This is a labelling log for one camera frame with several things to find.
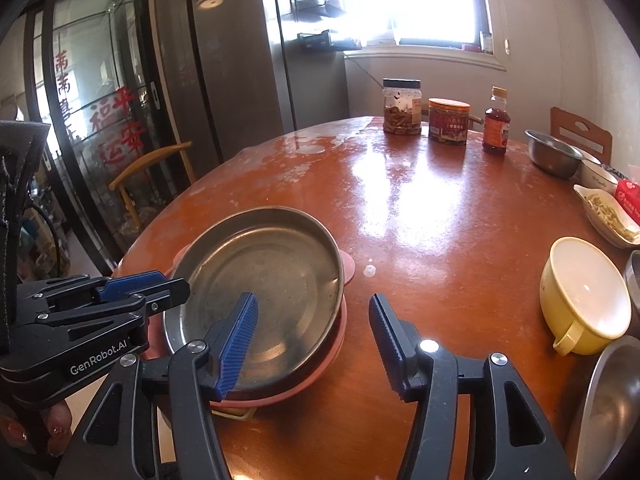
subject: orange lid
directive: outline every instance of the orange lid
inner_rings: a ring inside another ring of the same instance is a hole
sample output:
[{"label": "orange lid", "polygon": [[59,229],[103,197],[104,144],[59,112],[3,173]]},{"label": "orange lid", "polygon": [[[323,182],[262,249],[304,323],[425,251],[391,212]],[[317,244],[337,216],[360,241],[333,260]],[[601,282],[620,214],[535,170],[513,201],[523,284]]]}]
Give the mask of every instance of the orange lid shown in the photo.
[{"label": "orange lid", "polygon": [[500,88],[499,86],[494,86],[491,89],[491,93],[496,97],[501,97],[503,99],[507,98],[507,91],[504,88]]},{"label": "orange lid", "polygon": [[471,105],[460,101],[452,101],[451,99],[429,99],[429,106],[439,108],[440,110],[449,110],[455,112],[468,112]]}]

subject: red liquid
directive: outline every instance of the red liquid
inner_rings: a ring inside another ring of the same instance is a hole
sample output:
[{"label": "red liquid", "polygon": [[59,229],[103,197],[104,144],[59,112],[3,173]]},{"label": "red liquid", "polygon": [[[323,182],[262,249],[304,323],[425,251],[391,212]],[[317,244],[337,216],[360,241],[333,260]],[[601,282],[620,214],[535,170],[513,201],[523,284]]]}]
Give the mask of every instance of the red liquid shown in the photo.
[{"label": "red liquid", "polygon": [[[504,110],[498,110],[496,108],[489,108],[484,114],[484,120],[487,118],[495,119],[496,121],[501,121],[503,123],[511,123],[511,118]],[[484,142],[484,136],[482,138],[482,149],[487,153],[491,153],[492,155],[504,155],[507,152],[507,148],[492,146],[487,142]]]}]

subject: sauce bottle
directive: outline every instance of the sauce bottle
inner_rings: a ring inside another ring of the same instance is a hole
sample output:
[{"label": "sauce bottle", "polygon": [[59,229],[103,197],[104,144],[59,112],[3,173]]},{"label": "sauce bottle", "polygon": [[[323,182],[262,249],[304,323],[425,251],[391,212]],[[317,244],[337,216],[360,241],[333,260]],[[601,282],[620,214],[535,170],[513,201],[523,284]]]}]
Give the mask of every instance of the sauce bottle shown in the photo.
[{"label": "sauce bottle", "polygon": [[511,118],[507,115],[507,91],[494,86],[491,92],[491,108],[484,113],[482,149],[492,155],[504,155],[509,139]]}]

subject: window sill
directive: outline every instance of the window sill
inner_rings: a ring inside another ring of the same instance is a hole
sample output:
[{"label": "window sill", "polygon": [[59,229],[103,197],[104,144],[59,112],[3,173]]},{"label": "window sill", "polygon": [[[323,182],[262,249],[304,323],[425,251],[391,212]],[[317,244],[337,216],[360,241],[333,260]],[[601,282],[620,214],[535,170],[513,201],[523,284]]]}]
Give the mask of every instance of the window sill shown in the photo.
[{"label": "window sill", "polygon": [[492,54],[469,52],[457,48],[441,46],[364,46],[362,50],[352,50],[345,53],[345,57],[406,57],[410,59],[439,59],[469,65],[484,66],[506,72],[506,68]]}]

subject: red package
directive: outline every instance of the red package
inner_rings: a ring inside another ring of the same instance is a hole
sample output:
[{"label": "red package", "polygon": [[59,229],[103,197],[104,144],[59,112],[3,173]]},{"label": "red package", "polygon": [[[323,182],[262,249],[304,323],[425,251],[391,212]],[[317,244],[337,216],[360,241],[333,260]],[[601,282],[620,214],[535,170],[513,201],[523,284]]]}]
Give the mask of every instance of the red package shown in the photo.
[{"label": "red package", "polygon": [[622,209],[640,225],[640,185],[630,180],[620,180],[614,196]]}]

